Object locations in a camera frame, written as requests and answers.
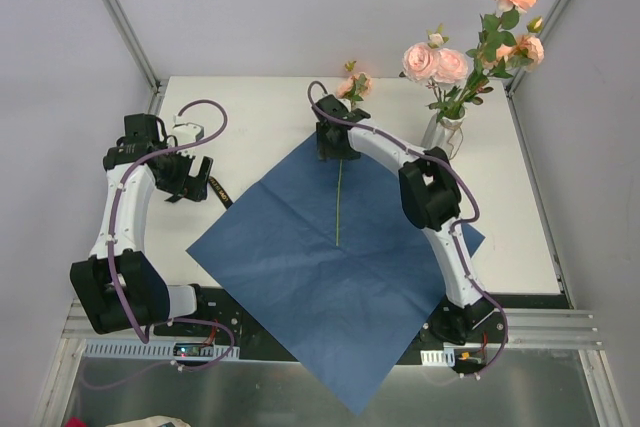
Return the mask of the black ribbon gold lettering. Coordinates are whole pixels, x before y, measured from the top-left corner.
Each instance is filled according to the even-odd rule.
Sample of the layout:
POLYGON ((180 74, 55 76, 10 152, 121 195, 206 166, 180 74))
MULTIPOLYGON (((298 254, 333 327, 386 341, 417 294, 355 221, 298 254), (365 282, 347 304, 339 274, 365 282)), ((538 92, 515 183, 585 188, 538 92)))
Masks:
MULTIPOLYGON (((220 200, 220 202, 222 203, 225 209, 229 209, 233 205, 233 200, 229 197, 229 194, 221 186, 221 184, 217 181, 215 177, 209 176, 207 179, 207 184, 215 193, 215 195, 220 200)), ((179 202, 185 197, 186 197, 186 192, 183 192, 183 193, 172 195, 166 198, 165 201, 174 204, 179 202)))

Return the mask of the blue wrapping paper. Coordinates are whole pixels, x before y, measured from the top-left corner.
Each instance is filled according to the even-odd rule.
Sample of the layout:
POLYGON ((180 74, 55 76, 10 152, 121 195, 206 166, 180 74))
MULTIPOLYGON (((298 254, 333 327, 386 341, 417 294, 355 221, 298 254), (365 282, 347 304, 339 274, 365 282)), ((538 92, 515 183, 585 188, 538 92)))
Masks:
POLYGON ((445 294, 458 259, 419 230, 395 170, 320 161, 308 138, 189 255, 351 412, 362 412, 445 294))

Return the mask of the pale pink rose stem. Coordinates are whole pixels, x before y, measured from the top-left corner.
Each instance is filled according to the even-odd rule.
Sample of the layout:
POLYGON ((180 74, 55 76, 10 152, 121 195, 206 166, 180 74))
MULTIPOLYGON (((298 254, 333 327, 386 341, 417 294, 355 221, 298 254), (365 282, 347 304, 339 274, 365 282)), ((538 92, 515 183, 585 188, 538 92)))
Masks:
POLYGON ((425 42, 411 45, 402 56, 400 76, 433 92, 435 100, 428 108, 438 112, 437 120, 458 120, 465 114, 469 62, 463 53, 447 48, 448 41, 440 24, 427 31, 425 42))

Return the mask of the peach rose stem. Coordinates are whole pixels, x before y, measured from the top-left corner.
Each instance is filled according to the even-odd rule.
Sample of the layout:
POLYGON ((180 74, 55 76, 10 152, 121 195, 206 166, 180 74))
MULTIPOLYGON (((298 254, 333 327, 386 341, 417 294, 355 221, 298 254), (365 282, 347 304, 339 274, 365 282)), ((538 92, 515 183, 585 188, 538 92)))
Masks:
POLYGON ((480 105, 491 91, 489 83, 510 80, 514 74, 531 71, 544 60, 539 34, 544 20, 523 19, 539 0, 492 0, 495 11, 481 16, 476 46, 466 52, 470 71, 464 84, 447 93, 445 115, 459 119, 469 105, 480 105))

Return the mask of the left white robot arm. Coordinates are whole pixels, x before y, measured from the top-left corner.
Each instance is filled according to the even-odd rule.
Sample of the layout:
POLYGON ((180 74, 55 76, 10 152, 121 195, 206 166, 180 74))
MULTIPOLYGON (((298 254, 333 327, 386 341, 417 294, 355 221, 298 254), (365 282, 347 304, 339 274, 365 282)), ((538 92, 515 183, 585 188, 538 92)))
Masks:
POLYGON ((197 175, 190 173, 192 146, 203 141, 204 129, 176 120, 167 130, 150 114, 126 116, 124 129, 103 158, 104 215, 88 258, 71 266, 72 286, 100 335, 174 318, 188 335, 202 335, 212 314, 199 303, 199 287, 167 284, 145 255, 144 240, 154 191, 167 193, 172 202, 206 199, 212 159, 203 158, 197 175))

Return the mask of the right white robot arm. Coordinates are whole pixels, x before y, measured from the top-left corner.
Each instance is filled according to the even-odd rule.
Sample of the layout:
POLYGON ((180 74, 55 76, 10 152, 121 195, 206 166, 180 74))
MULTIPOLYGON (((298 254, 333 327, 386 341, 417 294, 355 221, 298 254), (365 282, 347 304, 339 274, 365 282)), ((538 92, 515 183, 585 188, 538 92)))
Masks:
POLYGON ((431 334, 462 346, 481 335, 497 309, 481 286, 466 246, 461 218, 467 192, 440 148, 419 151, 381 130, 361 110, 349 110, 333 95, 311 102, 318 156, 355 160, 362 154, 397 176, 401 207, 427 238, 445 283, 445 296, 429 317, 431 334))

